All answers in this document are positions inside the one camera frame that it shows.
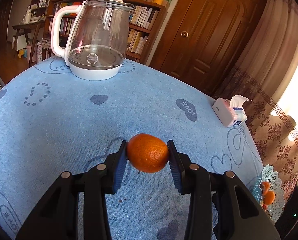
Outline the light blue lace fruit basket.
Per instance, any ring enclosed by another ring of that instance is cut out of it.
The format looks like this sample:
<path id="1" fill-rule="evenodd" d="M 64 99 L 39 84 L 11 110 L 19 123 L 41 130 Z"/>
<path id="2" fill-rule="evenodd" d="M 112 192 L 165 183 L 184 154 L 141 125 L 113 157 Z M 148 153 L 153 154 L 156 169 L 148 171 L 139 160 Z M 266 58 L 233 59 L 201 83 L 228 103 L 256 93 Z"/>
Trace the light blue lace fruit basket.
<path id="1" fill-rule="evenodd" d="M 269 191 L 275 192 L 275 200 L 271 205 L 265 205 L 263 203 L 263 192 L 260 188 L 260 183 L 268 181 L 270 183 Z M 282 181 L 278 177 L 278 172 L 273 170 L 273 166 L 266 165 L 261 174 L 256 180 L 256 184 L 253 188 L 252 195 L 261 205 L 264 211 L 269 215 L 270 219 L 276 223 L 278 218 L 282 215 L 285 206 L 284 191 L 281 188 Z"/>

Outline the wooden side desk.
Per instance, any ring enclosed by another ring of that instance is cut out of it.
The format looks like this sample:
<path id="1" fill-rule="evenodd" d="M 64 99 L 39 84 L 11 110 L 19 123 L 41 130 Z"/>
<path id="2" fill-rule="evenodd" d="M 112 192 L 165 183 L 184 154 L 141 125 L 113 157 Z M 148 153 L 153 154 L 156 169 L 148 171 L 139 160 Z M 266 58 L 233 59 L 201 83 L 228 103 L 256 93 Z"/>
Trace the wooden side desk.
<path id="1" fill-rule="evenodd" d="M 16 50 L 17 41 L 18 41 L 19 36 L 24 35 L 26 42 L 29 43 L 28 34 L 30 34 L 32 31 L 34 31 L 33 40 L 31 43 L 31 50 L 30 50 L 30 54 L 29 54 L 29 65 L 28 65 L 29 68 L 32 66 L 32 63 L 33 63 L 33 55 L 35 52 L 35 45 L 37 43 L 38 33 L 39 33 L 40 29 L 43 28 L 44 26 L 45 26 L 44 20 L 39 20 L 34 23 L 18 24 L 18 25 L 12 26 L 13 29 L 16 31 L 13 50 Z"/>

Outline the light blue love tablecloth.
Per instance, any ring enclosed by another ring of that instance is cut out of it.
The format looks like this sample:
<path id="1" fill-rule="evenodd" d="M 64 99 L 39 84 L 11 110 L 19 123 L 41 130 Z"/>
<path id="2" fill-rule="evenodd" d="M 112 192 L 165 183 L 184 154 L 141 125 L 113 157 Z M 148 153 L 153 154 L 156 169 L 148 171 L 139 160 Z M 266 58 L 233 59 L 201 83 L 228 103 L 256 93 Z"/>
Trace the light blue love tablecloth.
<path id="1" fill-rule="evenodd" d="M 0 90 L 0 225 L 14 239 L 63 171 L 102 163 L 121 142 L 147 133 L 215 173 L 234 171 L 249 189 L 263 169 L 246 125 L 226 128 L 214 100 L 126 60 L 113 78 L 82 80 L 53 57 Z"/>

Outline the small orange in basket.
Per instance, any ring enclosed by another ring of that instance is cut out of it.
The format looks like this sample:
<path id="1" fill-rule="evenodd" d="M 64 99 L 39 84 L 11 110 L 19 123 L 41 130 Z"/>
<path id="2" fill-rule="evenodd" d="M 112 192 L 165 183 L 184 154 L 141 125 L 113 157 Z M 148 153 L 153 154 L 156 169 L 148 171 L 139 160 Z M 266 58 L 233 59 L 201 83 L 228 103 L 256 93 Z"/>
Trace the small orange in basket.
<path id="1" fill-rule="evenodd" d="M 263 203 L 265 205 L 271 205 L 271 204 L 273 204 L 275 197 L 276 197 L 276 195 L 275 195 L 274 191 L 268 191 L 268 192 L 266 192 L 266 194 L 263 197 Z"/>
<path id="2" fill-rule="evenodd" d="M 265 196 L 269 192 L 270 183 L 268 181 L 263 181 L 260 183 L 260 188 L 263 192 L 263 196 Z"/>

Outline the brown wooden door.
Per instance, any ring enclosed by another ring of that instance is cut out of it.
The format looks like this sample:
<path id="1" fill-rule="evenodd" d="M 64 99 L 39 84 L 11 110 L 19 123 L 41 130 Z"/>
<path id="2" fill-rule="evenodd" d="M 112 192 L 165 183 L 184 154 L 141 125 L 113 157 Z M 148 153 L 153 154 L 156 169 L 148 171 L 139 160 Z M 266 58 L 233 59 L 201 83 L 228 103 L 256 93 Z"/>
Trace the brown wooden door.
<path id="1" fill-rule="evenodd" d="M 214 96 L 267 0 L 178 0 L 150 66 Z"/>

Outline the beige patterned curtain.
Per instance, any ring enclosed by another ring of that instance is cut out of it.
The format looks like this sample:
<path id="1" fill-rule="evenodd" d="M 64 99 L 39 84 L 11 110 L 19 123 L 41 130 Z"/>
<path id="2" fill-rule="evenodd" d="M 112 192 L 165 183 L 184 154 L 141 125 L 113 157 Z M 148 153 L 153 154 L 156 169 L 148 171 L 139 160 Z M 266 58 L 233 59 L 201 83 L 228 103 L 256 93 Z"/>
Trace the beige patterned curtain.
<path id="1" fill-rule="evenodd" d="M 264 12 L 215 98 L 248 98 L 247 126 L 264 165 L 272 165 L 285 198 L 298 181 L 298 5 L 267 0 Z"/>

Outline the white tissue pack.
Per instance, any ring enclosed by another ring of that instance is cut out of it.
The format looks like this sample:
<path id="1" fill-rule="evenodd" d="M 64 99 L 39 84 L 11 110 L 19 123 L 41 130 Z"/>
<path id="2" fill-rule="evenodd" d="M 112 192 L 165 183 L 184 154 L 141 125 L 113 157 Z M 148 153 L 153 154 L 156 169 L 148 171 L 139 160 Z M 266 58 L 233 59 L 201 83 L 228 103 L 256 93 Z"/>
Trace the white tissue pack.
<path id="1" fill-rule="evenodd" d="M 234 127 L 247 121 L 247 115 L 243 104 L 250 99 L 238 94 L 230 100 L 218 98 L 212 105 L 212 109 L 220 119 L 224 127 Z"/>

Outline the wooden bookshelf with books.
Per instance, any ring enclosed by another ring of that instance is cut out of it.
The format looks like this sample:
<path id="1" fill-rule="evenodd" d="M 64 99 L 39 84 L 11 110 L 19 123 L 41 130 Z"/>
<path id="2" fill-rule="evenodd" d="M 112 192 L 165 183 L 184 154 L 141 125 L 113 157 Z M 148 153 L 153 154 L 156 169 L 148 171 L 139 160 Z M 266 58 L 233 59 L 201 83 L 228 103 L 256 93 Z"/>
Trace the wooden bookshelf with books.
<path id="1" fill-rule="evenodd" d="M 85 0 L 49 0 L 42 25 L 43 38 L 50 38 L 52 20 L 59 9 L 69 5 L 81 5 L 82 1 Z M 131 4 L 134 10 L 129 20 L 126 57 L 138 63 L 148 64 L 150 52 L 166 17 L 167 9 L 163 5 L 149 1 L 122 1 Z"/>

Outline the orange mandarin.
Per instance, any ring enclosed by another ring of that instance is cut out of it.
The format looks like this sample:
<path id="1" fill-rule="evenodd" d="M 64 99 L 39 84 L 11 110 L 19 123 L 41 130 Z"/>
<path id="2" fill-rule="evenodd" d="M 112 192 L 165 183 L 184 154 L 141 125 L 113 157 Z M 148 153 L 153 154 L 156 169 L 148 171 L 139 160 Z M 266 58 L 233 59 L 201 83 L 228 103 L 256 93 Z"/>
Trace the orange mandarin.
<path id="1" fill-rule="evenodd" d="M 169 160 L 167 145 L 150 134 L 137 134 L 127 143 L 127 157 L 131 165 L 146 173 L 162 170 Z"/>

